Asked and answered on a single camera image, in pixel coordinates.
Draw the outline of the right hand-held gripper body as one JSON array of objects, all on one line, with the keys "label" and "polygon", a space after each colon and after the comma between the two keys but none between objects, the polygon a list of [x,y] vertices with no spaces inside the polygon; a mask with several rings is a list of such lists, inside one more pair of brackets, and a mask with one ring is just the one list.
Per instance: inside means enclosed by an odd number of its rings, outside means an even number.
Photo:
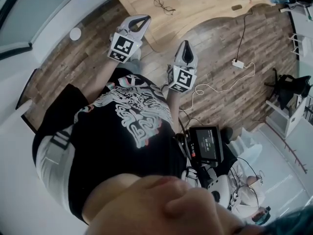
[{"label": "right hand-held gripper body", "polygon": [[191,62],[176,58],[167,71],[169,88],[179,93],[190,91],[197,78],[197,65],[197,57],[194,57]]}]

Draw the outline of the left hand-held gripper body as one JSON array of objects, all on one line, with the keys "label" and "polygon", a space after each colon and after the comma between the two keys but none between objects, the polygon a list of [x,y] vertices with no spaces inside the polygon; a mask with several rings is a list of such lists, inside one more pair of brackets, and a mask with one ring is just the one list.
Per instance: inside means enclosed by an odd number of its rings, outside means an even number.
[{"label": "left hand-held gripper body", "polygon": [[144,27],[131,30],[128,25],[121,24],[112,36],[107,57],[119,63],[126,63],[142,46],[144,33]]}]

